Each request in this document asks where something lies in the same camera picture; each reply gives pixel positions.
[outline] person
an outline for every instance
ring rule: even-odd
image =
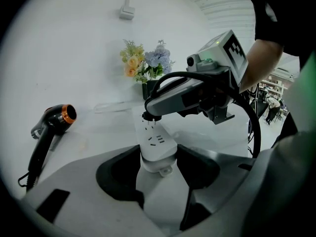
[[[275,118],[275,116],[279,112],[281,104],[277,100],[277,96],[270,96],[270,97],[268,97],[267,98],[267,102],[269,103],[271,108],[269,110],[268,116],[265,119],[265,121],[266,121],[266,123],[268,125],[270,125],[271,121]]]
[[[310,14],[315,8],[314,0],[251,1],[256,17],[255,43],[247,54],[248,67],[241,80],[241,91],[267,78],[283,52],[299,56],[300,68],[315,53],[315,23]],[[278,139],[296,132],[289,114]]]

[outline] white wall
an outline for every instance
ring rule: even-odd
[[[14,195],[32,154],[23,145],[35,145],[30,130],[47,107],[70,103],[80,114],[141,99],[141,85],[123,76],[122,39],[146,50],[164,39],[176,71],[209,40],[207,21],[189,0],[131,0],[133,21],[119,19],[123,3],[30,0],[14,20],[0,51],[0,167]]]

